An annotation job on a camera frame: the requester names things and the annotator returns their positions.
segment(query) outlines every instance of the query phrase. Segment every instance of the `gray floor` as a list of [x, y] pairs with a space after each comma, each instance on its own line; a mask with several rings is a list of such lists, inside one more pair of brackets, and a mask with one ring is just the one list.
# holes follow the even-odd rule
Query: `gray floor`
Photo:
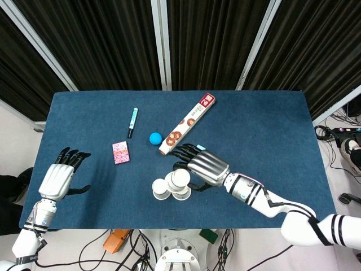
[[[2, 112], [0, 112], [0, 130], [2, 130]], [[12, 117], [6, 115], [7, 121]], [[337, 123], [333, 120], [328, 120], [328, 126], [338, 127], [345, 126], [344, 124]], [[27, 143], [27, 161], [24, 161], [21, 155], [21, 163], [19, 168], [11, 168], [9, 172], [18, 174], [23, 170], [23, 167], [28, 167], [34, 163], [36, 152], [39, 146], [41, 136], [29, 129], [25, 124], [17, 123], [16, 129], [9, 130], [7, 126], [7, 133], [0, 133], [1, 145], [3, 142], [11, 141], [12, 147], [9, 149], [0, 149], [0, 164], [6, 160], [6, 157], [11, 156], [13, 161], [16, 161], [18, 155], [24, 150], [23, 142]], [[9, 139], [10, 134], [21, 133], [14, 139]], [[337, 197], [340, 193], [348, 192], [361, 196], [361, 186], [357, 185], [347, 173], [342, 170], [331, 169], [329, 167], [329, 154], [330, 148], [324, 142], [319, 142], [320, 150], [327, 173], [327, 177], [330, 183], [332, 195], [334, 196], [334, 202], [338, 213], [353, 215], [361, 217], [361, 208], [356, 204], [350, 204], [344, 206], [338, 202]], [[336, 146], [334, 145], [337, 159], [335, 166], [345, 166], [342, 162], [341, 155]], [[6, 169], [6, 166], [0, 168], [0, 172]], [[81, 248], [89, 241], [100, 235], [102, 230], [61, 230], [57, 232], [49, 232], [45, 238], [48, 245], [40, 252], [39, 262], [41, 264], [54, 264], [54, 263], [69, 263], [78, 260], [79, 252]], [[7, 235], [0, 237], [0, 259], [7, 259], [14, 261], [14, 256], [11, 253], [11, 247], [14, 243], [17, 235]], [[90, 245], [83, 253], [84, 259], [99, 259], [102, 255], [102, 244], [105, 241], [106, 236], [100, 238], [98, 241]], [[236, 231], [236, 244], [233, 253], [230, 255], [229, 261], [226, 265], [227, 270], [247, 270], [254, 264], [262, 261], [263, 259], [270, 257], [289, 244], [282, 238], [279, 229], [241, 229]], [[116, 254], [106, 254], [105, 259], [121, 261], [129, 250], [129, 247], [124, 247], [121, 252]], [[139, 245], [139, 250], [143, 251], [142, 245]], [[270, 271], [270, 270], [329, 270], [329, 271], [355, 271], [361, 270], [361, 264], [357, 262], [354, 257], [354, 251], [345, 247], [293, 247], [285, 254], [265, 263], [254, 269], [257, 271]], [[211, 248], [208, 254], [209, 268], [214, 266], [215, 256], [217, 255], [217, 248]], [[127, 261], [128, 266], [132, 266], [133, 262], [137, 259], [136, 256], [132, 256]], [[92, 268], [94, 263], [84, 264], [85, 268]], [[97, 270], [115, 270], [116, 265], [109, 263], [102, 263]], [[34, 266], [33, 270], [42, 270], [41, 268]], [[58, 268], [50, 268], [48, 270], [80, 270], [78, 265], [63, 266]]]

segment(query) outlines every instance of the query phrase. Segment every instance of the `small pink package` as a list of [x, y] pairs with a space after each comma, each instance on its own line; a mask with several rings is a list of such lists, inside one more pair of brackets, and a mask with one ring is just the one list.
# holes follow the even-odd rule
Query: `small pink package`
[[114, 155], [114, 162], [116, 164], [121, 164], [130, 161], [129, 150], [126, 141], [113, 144], [113, 155]]

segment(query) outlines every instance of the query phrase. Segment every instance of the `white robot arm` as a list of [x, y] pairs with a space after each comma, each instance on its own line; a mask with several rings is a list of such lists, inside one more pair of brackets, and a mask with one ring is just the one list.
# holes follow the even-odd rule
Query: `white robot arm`
[[205, 186], [196, 187], [196, 190], [225, 186], [228, 193], [267, 217], [287, 213], [281, 233], [289, 243], [297, 246], [338, 244], [361, 249], [361, 218], [329, 215], [318, 221], [310, 207], [283, 199], [268, 191], [259, 181], [244, 174], [230, 173], [229, 165], [209, 151], [201, 151], [191, 144], [184, 144], [178, 149], [184, 154], [173, 152], [173, 155], [186, 163], [177, 162], [174, 169], [188, 169], [206, 182]]
[[87, 192], [90, 185], [81, 189], [70, 189], [73, 174], [81, 162], [90, 154], [63, 149], [55, 163], [52, 164], [39, 188], [42, 199], [37, 202], [30, 213], [23, 229], [15, 241], [12, 251], [16, 262], [0, 261], [0, 271], [30, 271], [32, 263], [38, 259], [38, 252], [46, 245], [42, 238], [56, 212], [56, 202], [66, 195]]

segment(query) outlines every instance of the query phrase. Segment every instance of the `blue table mat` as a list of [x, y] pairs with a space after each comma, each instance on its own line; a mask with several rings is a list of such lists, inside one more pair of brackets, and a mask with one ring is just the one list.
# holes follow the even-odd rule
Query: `blue table mat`
[[[267, 218], [224, 187], [193, 191], [180, 202], [159, 201], [151, 185], [178, 161], [150, 144], [164, 137], [207, 91], [80, 91], [56, 93], [37, 155], [20, 226], [34, 203], [48, 167], [66, 146], [90, 152], [72, 188], [90, 184], [82, 195], [57, 203], [52, 229], [279, 228], [284, 214]], [[266, 187], [315, 210], [334, 212], [309, 109], [298, 91], [210, 91], [216, 103], [181, 143], [201, 144]], [[134, 107], [138, 118], [127, 139]], [[112, 144], [127, 141], [130, 162], [114, 164]], [[191, 180], [200, 183], [195, 175]]]

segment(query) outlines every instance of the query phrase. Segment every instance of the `blue ball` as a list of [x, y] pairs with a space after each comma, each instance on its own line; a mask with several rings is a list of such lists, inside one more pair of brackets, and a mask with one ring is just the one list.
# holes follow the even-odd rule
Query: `blue ball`
[[162, 136], [160, 133], [151, 133], [149, 136], [149, 141], [152, 145], [159, 145], [162, 142]]

